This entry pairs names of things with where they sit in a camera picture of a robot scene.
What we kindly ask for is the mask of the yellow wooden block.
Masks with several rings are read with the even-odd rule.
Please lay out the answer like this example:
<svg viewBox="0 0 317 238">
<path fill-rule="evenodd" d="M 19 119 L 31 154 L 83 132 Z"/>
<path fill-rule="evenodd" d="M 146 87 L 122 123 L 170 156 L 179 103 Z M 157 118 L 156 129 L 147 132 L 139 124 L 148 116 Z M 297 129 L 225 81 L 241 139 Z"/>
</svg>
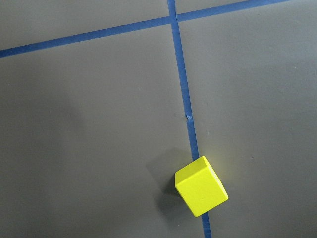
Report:
<svg viewBox="0 0 317 238">
<path fill-rule="evenodd" d="M 195 217 L 229 199 L 222 182 L 205 156 L 175 173 L 175 188 Z"/>
</svg>

